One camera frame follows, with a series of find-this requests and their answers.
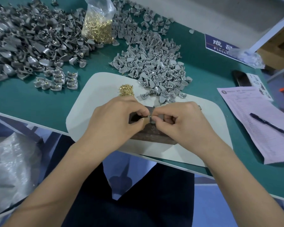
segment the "blue pen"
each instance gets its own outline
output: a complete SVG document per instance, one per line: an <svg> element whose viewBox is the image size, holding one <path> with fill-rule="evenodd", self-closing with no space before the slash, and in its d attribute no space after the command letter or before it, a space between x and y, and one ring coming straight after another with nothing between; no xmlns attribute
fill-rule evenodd
<svg viewBox="0 0 284 227"><path fill-rule="evenodd" d="M279 128L279 127L277 127L277 126L271 124L270 122L268 122L268 121L266 121L266 120L264 120L264 119L262 119L262 118L260 118L260 117L257 116L256 114L250 113L249 115L250 115L251 117L253 117L254 119L258 120L259 122L264 123L264 124L267 124L268 126L274 128L274 129L276 129L277 131L279 131L279 132L281 132L281 133L284 134L284 130L283 130L283 129L281 129L281 128Z"/></svg>

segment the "green workbench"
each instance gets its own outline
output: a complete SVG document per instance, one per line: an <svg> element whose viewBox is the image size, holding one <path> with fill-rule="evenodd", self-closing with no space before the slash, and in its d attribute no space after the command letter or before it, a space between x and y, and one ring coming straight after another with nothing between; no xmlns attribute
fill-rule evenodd
<svg viewBox="0 0 284 227"><path fill-rule="evenodd" d="M30 0L0 0L0 3L5 5L11 2L16 5L28 1ZM48 6L51 3L51 0L42 1ZM70 11L71 8L84 7L86 9L87 7L84 0L58 0L58 2L60 3L59 7L67 11ZM263 164L263 157L247 131L231 113L216 89L218 87L235 87L231 76L232 70L256 74L265 83L261 70L253 69L206 49L204 34L197 31L190 34L188 31L189 28L186 26L172 23L167 33L169 39L173 38L177 44L182 45L180 52L183 58L180 61L185 64L186 74L193 78L192 83L184 89L184 92L213 101L221 108L237 156L271 195L284 199L284 163ZM67 71L79 72L78 90L64 89L61 92L53 92L36 89L33 84L34 77L25 81L10 78L0 82L0 115L67 134L66 117L88 79L97 72L119 74L108 64L117 53L125 51L128 47L125 40L118 41L120 42L119 46L107 45L92 52L87 58L87 66L83 69L69 64L63 66L65 73ZM151 159L178 168L185 168L207 177L212 176L209 170L204 167L158 158Z"/></svg>

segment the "white mat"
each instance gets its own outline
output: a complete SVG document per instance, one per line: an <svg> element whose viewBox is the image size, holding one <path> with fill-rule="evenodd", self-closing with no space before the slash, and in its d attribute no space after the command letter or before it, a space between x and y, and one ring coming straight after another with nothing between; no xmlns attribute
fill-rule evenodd
<svg viewBox="0 0 284 227"><path fill-rule="evenodd" d="M152 96L148 97L146 100L141 100L140 94L145 93L146 89L140 86L137 80L113 73L96 73L84 86L66 118L66 128L74 141L78 141L79 138L84 134L94 109L118 96L119 88L123 84L133 85L135 97L143 105L149 107L158 106L158 97ZM187 95L185 99L177 97L176 101L194 101L200 105L203 114L208 119L212 128L221 137L221 139L232 148L226 120L218 105L207 99L202 99L192 95ZM187 151L179 144L169 145L140 140L129 140L119 148L119 151L129 154L134 153L173 160L197 166L205 166L204 162L199 157Z"/></svg>

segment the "forearm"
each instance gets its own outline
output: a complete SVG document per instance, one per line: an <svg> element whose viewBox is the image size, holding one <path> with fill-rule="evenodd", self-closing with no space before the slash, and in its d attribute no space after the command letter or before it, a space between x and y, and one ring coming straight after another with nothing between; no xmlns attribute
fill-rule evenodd
<svg viewBox="0 0 284 227"><path fill-rule="evenodd" d="M231 148L218 140L205 158L238 226L284 226L284 211L250 174Z"/></svg>
<svg viewBox="0 0 284 227"><path fill-rule="evenodd" d="M61 226L83 182L104 159L97 154L92 160L84 158L83 148L73 145L4 226Z"/></svg>

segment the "plastic bag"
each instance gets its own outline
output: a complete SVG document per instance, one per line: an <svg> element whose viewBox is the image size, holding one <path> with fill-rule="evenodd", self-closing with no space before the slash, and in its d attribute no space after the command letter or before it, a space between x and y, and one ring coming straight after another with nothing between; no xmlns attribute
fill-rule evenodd
<svg viewBox="0 0 284 227"><path fill-rule="evenodd" d="M26 136L0 137L0 212L27 197L37 186L41 152Z"/></svg>
<svg viewBox="0 0 284 227"><path fill-rule="evenodd" d="M253 53L247 49L240 48L231 48L227 53L228 55L231 55L237 60L242 61L253 68L265 68L265 64L258 53Z"/></svg>
<svg viewBox="0 0 284 227"><path fill-rule="evenodd" d="M113 42L111 26L116 8L111 0L85 0L87 12L81 34L96 43Z"/></svg>

